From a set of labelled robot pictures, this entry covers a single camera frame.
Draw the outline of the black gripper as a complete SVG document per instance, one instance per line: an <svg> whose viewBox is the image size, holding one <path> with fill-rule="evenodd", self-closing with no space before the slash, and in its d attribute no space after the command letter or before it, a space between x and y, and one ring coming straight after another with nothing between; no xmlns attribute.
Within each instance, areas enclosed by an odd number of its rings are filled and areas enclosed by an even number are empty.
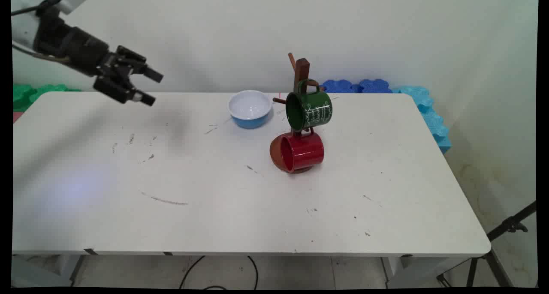
<svg viewBox="0 0 549 294"><path fill-rule="evenodd" d="M144 75L161 83L163 75L147 64L147 59L119 45L114 54L106 42L84 30L69 26L54 6L33 13L39 27L33 41L35 57L61 63L90 77L98 76L94 89L119 103L141 102L153 106L156 98L135 88L130 75ZM119 69L117 63L130 69Z"/></svg>

